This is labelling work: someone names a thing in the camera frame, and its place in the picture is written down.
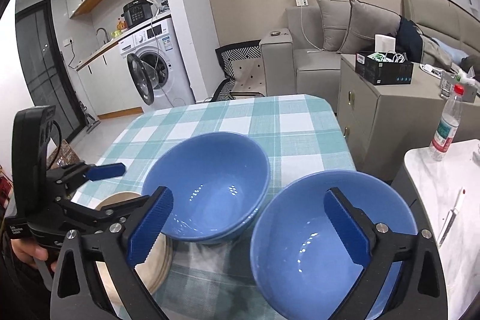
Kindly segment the person's left hand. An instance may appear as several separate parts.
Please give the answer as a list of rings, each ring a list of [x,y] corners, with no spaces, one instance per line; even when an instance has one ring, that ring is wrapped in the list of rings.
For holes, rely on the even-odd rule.
[[[38,269],[36,261],[48,261],[48,251],[42,248],[33,238],[11,240],[10,246],[21,262],[28,264],[34,269]]]

